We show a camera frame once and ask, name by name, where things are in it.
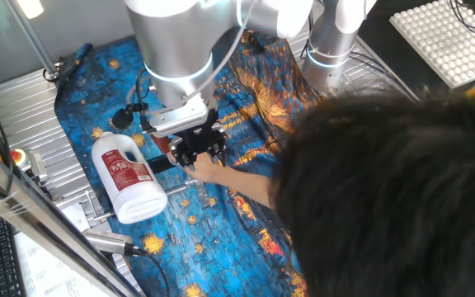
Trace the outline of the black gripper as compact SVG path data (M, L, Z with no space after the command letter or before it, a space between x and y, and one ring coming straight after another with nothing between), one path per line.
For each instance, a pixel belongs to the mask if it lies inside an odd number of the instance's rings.
M213 159L225 163L224 150L226 149L227 134L213 130L219 115L215 109L209 110L207 121L181 133L181 138L171 140L171 153L175 161L183 167L189 167L195 162L194 153L210 151Z

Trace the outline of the person right hand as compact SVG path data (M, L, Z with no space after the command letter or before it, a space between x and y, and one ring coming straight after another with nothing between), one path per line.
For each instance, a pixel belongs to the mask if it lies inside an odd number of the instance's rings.
M222 170L223 167L214 163L208 153L199 154L194 163L185 168L185 171L194 179L208 183L218 183Z

